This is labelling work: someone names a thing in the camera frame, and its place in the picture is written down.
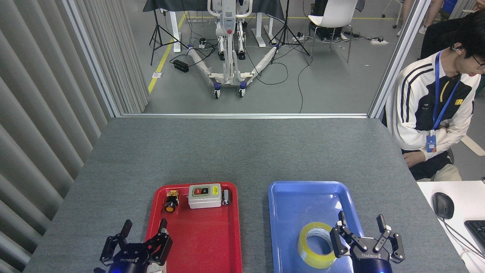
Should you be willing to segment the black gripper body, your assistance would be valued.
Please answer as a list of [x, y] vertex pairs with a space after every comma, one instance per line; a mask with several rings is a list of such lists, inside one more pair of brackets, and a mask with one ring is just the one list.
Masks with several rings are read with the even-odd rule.
[[378, 240], [372, 237], [359, 237], [358, 239], [367, 249], [361, 250], [357, 242], [350, 244], [350, 257], [354, 273], [393, 272], [389, 252], [383, 246], [378, 247], [378, 252], [374, 252], [374, 247], [378, 243]]
[[114, 255], [116, 247], [109, 247], [108, 253], [113, 263], [109, 273], [145, 273], [149, 265], [151, 247], [145, 244], [127, 244]]

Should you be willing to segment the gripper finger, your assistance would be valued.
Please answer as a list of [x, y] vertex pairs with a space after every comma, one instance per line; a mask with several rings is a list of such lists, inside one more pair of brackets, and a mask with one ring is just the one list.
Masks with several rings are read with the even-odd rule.
[[402, 243], [402, 236], [394, 231], [388, 225], [386, 225], [385, 220], [382, 214], [379, 214], [376, 217], [376, 221], [378, 224], [379, 231], [381, 232], [381, 236], [377, 240], [377, 243], [373, 247], [374, 253], [379, 253], [381, 250], [385, 250], [383, 245], [387, 240], [390, 241], [391, 246], [393, 248], [393, 252], [390, 254], [390, 261], [393, 263], [399, 264], [405, 260], [405, 253], [404, 253], [404, 246]]
[[357, 235], [352, 233], [350, 229], [347, 228], [346, 218], [343, 210], [338, 213], [338, 222], [336, 223], [335, 227], [331, 229], [329, 234], [334, 255], [338, 259], [349, 251], [349, 248], [345, 247], [341, 243], [341, 238], [343, 238], [349, 246], [351, 246], [353, 242], [359, 245], [359, 238]]
[[163, 218], [157, 233], [145, 241], [145, 246], [149, 254], [148, 263], [165, 265], [173, 244], [173, 240], [166, 229], [167, 225], [168, 221]]
[[122, 230], [114, 235], [109, 236], [106, 239], [105, 245], [102, 250], [100, 262], [105, 266], [109, 266], [114, 262], [114, 251], [119, 246], [121, 253], [128, 252], [128, 244], [126, 241], [127, 236], [132, 228], [131, 220], [126, 220]]

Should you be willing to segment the person's left hand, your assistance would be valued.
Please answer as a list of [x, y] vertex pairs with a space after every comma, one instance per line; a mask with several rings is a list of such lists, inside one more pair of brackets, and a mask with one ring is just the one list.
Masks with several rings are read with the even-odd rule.
[[422, 151], [412, 151], [402, 154], [408, 168], [412, 168], [416, 164], [426, 161], [426, 156]]

